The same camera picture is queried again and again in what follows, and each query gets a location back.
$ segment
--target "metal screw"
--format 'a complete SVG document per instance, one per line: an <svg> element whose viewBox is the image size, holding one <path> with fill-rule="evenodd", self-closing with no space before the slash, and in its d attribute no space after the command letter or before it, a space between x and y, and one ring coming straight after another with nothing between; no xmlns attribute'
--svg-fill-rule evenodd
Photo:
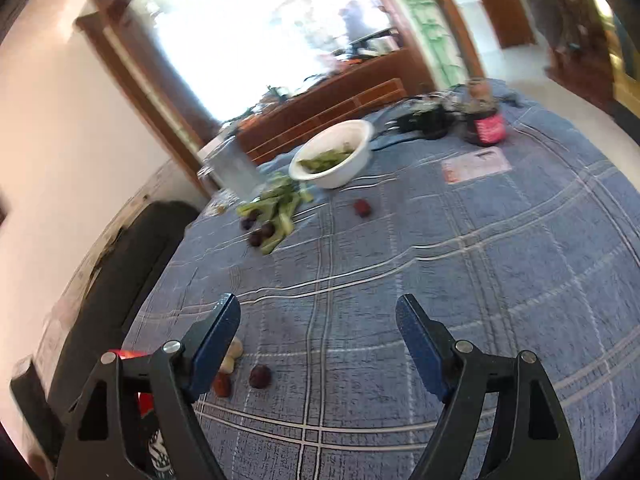
<svg viewBox="0 0 640 480"><path fill-rule="evenodd" d="M181 347L180 341L167 341L162 345L162 350L165 354L175 354Z"/></svg>
<svg viewBox="0 0 640 480"><path fill-rule="evenodd" d="M116 360L116 354L114 354L113 352L105 352L104 354L102 354L102 356L100 357L100 362L103 365L110 365L111 363L113 363Z"/></svg>
<svg viewBox="0 0 640 480"><path fill-rule="evenodd" d="M462 352L463 354L469 354L474 349L474 346L469 342L461 339L456 342L456 350L458 352Z"/></svg>
<svg viewBox="0 0 640 480"><path fill-rule="evenodd" d="M522 355L522 360L526 363L529 363L530 365L535 363L537 360L536 355L533 352L530 352L529 350L525 350L521 355Z"/></svg>

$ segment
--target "green vegetable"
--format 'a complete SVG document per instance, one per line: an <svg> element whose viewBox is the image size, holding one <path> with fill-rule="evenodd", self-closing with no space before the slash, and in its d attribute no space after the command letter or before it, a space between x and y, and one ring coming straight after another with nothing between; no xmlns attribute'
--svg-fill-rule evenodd
<svg viewBox="0 0 640 480"><path fill-rule="evenodd" d="M285 237L282 225L280 224L280 217L277 216L271 221L271 223L273 223L276 231L271 238L267 238L262 242L260 251L264 255L271 254L271 251L273 251L279 245L279 243L284 240Z"/></svg>
<svg viewBox="0 0 640 480"><path fill-rule="evenodd" d="M240 216L249 216L251 211L258 210L260 215L258 218L263 222L271 220L276 214L276 208L278 206L277 198L267 198L264 200L258 200L257 202L249 202L248 204L241 204L236 211Z"/></svg>
<svg viewBox="0 0 640 480"><path fill-rule="evenodd" d="M291 177L276 173L269 181L269 187L260 194L260 199L279 198L288 193L296 192L296 183Z"/></svg>
<svg viewBox="0 0 640 480"><path fill-rule="evenodd" d="M341 150L327 150L314 158L304 158L300 160L300 166L309 173L322 173L347 160L353 152L353 148L345 144Z"/></svg>
<svg viewBox="0 0 640 480"><path fill-rule="evenodd" d="M314 197L311 193L308 192L308 190L306 189L305 183L304 182L300 182L300 192L298 193L300 195L300 198L304 201L304 202L313 202Z"/></svg>
<svg viewBox="0 0 640 480"><path fill-rule="evenodd" d="M300 195L295 193L288 202L281 203L278 208L278 218L280 219L280 225L282 226L285 236L289 236L293 232L293 229L295 229L291 217L293 213L295 213L299 203Z"/></svg>
<svg viewBox="0 0 640 480"><path fill-rule="evenodd" d="M302 201L311 202L313 199L302 184L298 189L298 184L290 177L275 173L269 180L267 189L260 195L260 200L239 205L236 211L244 218L255 217L255 211L258 211L261 222L273 224L273 235L260 245L262 254L270 254L294 231L292 218L298 205Z"/></svg>

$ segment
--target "person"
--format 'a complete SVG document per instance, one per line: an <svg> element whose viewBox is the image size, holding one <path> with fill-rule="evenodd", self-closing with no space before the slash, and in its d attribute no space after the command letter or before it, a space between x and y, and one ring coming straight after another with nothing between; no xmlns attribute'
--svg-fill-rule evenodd
<svg viewBox="0 0 640 480"><path fill-rule="evenodd" d="M364 22L364 12L356 0L351 0L346 7L340 9L339 13L347 29L349 43L358 41L376 31Z"/></svg>
<svg viewBox="0 0 640 480"><path fill-rule="evenodd" d="M562 70L564 56L580 46L575 16L567 0L526 0L536 28L549 44L555 68Z"/></svg>

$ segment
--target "table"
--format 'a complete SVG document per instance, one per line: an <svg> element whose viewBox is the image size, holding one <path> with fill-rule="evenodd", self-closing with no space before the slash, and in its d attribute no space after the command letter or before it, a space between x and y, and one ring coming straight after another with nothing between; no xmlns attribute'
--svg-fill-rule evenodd
<svg viewBox="0 0 640 480"><path fill-rule="evenodd" d="M153 351L221 293L240 299L232 396L195 405L229 479L408 478L441 410L396 328L409 292L455 338L536 352L582 477L611 459L640 413L640 198L569 122L520 99L502 106L507 173L447 185L442 161L478 148L412 140L375 152L345 187L313 190L270 256L247 247L233 211L188 229L126 347ZM353 213L359 198L370 218ZM248 387L255 364L273 371L268 389ZM479 471L494 407L487 397L464 478Z"/></svg>

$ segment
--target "paper card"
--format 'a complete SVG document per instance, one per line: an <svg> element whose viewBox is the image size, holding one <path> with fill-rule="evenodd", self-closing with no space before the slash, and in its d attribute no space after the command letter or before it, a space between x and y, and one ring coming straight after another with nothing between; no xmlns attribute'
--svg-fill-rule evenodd
<svg viewBox="0 0 640 480"><path fill-rule="evenodd" d="M511 164L497 146L465 153L442 163L442 173L447 184L458 184L505 171L511 171Z"/></svg>

